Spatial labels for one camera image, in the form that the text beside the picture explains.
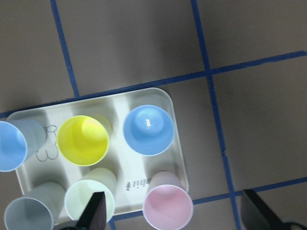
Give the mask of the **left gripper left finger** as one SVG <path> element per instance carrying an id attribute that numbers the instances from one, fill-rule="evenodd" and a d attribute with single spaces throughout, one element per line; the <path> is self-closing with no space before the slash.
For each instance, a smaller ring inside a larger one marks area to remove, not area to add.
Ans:
<path id="1" fill-rule="evenodd" d="M 104 230 L 106 227 L 106 197 L 105 192 L 95 192 L 90 198 L 76 229 L 78 230 Z"/>

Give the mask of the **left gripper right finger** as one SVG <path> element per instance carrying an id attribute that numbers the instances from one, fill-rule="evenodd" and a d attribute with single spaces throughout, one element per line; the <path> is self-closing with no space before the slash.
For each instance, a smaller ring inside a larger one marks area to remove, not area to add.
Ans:
<path id="1" fill-rule="evenodd" d="M 247 230 L 290 230 L 254 190 L 242 191 L 240 216 Z"/>

